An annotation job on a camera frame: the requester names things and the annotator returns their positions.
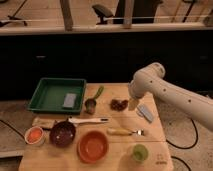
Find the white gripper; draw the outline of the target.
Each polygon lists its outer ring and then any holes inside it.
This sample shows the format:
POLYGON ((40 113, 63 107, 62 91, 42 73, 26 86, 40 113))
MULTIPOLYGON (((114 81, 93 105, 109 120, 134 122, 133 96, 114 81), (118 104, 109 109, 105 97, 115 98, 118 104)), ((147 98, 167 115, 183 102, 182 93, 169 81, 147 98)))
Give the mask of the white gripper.
POLYGON ((128 110, 133 111, 139 104, 139 100, 144 97, 146 91, 138 86, 134 81, 131 81, 128 85, 128 91, 130 95, 128 110))

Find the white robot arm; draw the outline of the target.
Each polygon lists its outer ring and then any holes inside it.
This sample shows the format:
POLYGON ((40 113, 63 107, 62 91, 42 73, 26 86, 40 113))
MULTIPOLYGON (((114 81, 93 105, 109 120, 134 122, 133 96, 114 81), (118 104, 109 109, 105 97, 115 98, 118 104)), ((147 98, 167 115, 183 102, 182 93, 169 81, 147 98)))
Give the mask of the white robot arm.
POLYGON ((163 79, 164 76, 165 68, 158 62, 139 69, 129 83, 130 97, 141 99, 150 92, 213 132, 213 100, 171 84, 163 79))

